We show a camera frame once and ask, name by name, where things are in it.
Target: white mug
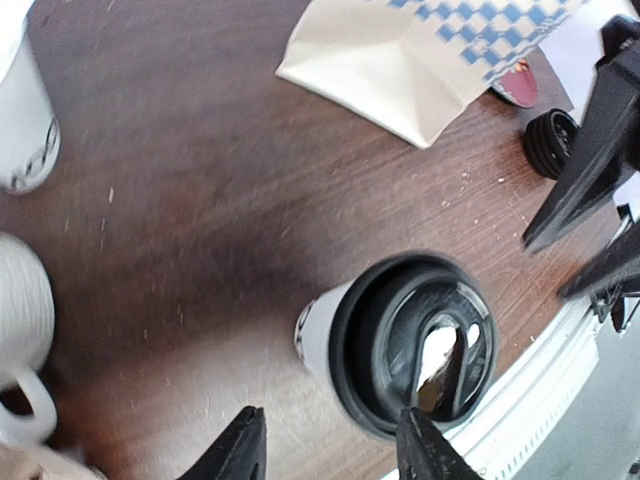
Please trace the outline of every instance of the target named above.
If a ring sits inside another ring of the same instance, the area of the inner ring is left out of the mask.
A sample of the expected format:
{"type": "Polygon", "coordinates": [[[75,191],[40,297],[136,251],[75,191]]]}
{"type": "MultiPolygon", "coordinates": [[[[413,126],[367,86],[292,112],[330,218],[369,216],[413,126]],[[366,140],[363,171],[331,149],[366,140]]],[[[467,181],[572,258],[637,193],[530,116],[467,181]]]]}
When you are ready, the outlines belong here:
{"type": "Polygon", "coordinates": [[[0,71],[0,188],[15,194],[42,184],[60,151],[58,122],[25,26],[26,22],[16,30],[20,46],[6,75],[2,77],[0,71]]]}
{"type": "Polygon", "coordinates": [[[54,306],[47,273],[20,240],[0,233],[0,392],[16,385],[31,415],[16,415],[0,403],[0,443],[36,445],[56,426],[53,399],[36,375],[53,340],[54,306]]]}

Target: dark wood tabletop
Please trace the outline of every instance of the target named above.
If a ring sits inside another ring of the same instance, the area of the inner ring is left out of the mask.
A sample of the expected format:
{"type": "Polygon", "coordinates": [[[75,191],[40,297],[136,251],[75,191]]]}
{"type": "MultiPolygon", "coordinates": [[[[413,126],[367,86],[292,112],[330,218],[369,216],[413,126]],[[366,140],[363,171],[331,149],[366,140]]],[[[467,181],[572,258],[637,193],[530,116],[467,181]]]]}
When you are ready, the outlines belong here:
{"type": "Polygon", "coordinates": [[[566,105],[543,57],[533,111],[486,94],[421,151],[274,76],[306,4],[32,11],[62,150],[39,190],[0,196],[0,228],[53,283],[54,443],[80,445],[113,480],[179,476],[247,404],[266,408],[270,478],[377,479],[393,444],[355,427],[295,355],[305,304],[386,255],[446,253],[493,306],[503,372],[613,232],[610,210],[522,251],[552,183],[528,167],[519,132],[566,105]]]}

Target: black wheel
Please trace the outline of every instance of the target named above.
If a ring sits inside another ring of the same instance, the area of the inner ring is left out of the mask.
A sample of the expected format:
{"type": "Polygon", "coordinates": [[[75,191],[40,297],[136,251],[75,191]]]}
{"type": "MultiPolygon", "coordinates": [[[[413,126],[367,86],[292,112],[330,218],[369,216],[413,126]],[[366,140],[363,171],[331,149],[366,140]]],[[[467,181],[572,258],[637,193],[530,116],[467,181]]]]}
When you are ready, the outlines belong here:
{"type": "Polygon", "coordinates": [[[554,108],[529,122],[524,152],[531,167],[543,177],[557,180],[571,158],[578,126],[563,110],[554,108]]]}

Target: paper bag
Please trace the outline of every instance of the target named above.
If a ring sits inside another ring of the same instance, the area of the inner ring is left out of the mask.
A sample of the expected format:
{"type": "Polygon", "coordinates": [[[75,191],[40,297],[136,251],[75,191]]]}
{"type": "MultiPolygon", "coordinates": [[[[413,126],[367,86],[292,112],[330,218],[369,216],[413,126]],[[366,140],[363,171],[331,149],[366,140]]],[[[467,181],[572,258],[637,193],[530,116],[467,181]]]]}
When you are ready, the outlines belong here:
{"type": "Polygon", "coordinates": [[[420,148],[585,0],[312,0],[276,74],[420,148]]]}

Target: white cup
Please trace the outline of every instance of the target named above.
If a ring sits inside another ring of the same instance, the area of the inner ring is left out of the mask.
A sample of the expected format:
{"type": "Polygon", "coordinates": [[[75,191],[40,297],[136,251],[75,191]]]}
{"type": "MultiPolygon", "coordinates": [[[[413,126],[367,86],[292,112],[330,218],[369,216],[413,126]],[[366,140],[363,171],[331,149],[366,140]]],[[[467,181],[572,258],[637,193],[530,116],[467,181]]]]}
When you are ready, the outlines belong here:
{"type": "Polygon", "coordinates": [[[20,47],[0,78],[0,187],[15,194],[42,184],[60,150],[58,122],[23,30],[17,30],[20,47]]]}
{"type": "Polygon", "coordinates": [[[0,233],[0,392],[16,385],[32,414],[0,404],[0,443],[36,445],[56,426],[53,399],[36,375],[53,340],[54,306],[47,273],[20,240],[0,233]]]}
{"type": "Polygon", "coordinates": [[[347,414],[380,437],[416,406],[452,427],[488,390],[497,326],[476,282],[440,255],[384,259],[309,303],[294,344],[347,414]]]}

